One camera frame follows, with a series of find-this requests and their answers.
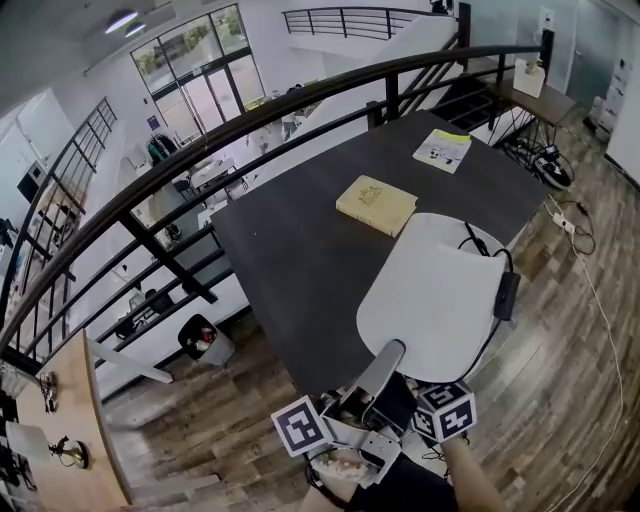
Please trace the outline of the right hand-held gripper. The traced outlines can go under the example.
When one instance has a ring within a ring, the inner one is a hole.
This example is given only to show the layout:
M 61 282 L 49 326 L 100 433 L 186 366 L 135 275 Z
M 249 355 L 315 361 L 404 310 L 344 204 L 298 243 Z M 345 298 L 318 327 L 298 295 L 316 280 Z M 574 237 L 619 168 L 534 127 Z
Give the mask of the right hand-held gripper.
M 441 443 L 476 424 L 475 395 L 462 381 L 420 388 L 411 428 Z

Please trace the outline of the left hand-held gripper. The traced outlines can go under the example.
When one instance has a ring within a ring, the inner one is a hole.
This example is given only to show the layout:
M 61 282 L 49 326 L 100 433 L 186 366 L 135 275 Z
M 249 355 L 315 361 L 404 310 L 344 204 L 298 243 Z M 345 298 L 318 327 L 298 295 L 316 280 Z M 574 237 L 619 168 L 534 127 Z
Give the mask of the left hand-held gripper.
M 351 449 L 371 469 L 370 479 L 360 485 L 381 483 L 402 452 L 403 386 L 387 384 L 404 355 L 405 345 L 391 340 L 358 378 L 357 388 L 316 401 L 304 396 L 273 413 L 288 454 L 304 456 L 309 464 L 319 452 Z

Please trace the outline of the person's left hand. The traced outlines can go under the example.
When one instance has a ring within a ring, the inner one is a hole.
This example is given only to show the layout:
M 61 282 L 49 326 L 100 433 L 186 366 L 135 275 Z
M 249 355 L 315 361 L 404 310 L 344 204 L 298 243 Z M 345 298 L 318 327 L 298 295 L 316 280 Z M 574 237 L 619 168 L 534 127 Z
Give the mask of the person's left hand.
M 319 452 L 309 459 L 309 464 L 323 483 L 338 481 L 362 484 L 370 479 L 369 465 L 351 449 L 331 448 Z

